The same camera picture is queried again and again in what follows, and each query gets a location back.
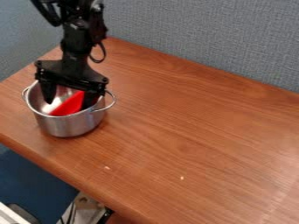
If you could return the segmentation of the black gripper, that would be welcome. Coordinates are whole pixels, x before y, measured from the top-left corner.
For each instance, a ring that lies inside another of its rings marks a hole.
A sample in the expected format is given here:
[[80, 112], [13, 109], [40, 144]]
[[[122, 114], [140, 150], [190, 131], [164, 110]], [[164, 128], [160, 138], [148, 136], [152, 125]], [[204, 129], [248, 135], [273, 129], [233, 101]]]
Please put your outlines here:
[[92, 46], [70, 49], [61, 43], [61, 59], [34, 62], [34, 79], [40, 83], [42, 99], [48, 104], [52, 104], [57, 86], [84, 91], [81, 109], [89, 108], [105, 94], [108, 78], [88, 63]]

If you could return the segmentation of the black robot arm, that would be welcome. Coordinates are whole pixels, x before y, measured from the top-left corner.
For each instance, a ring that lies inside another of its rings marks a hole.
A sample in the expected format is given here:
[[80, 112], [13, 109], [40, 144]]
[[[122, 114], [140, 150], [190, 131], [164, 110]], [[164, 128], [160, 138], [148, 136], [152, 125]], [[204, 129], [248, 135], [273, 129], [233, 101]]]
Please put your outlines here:
[[102, 0], [30, 0], [48, 23], [62, 27], [61, 58], [34, 62], [34, 79], [41, 86], [42, 99], [53, 102], [57, 86], [82, 92], [80, 109], [92, 106], [105, 95], [108, 78], [89, 66], [106, 57], [102, 40], [108, 28], [104, 22]]

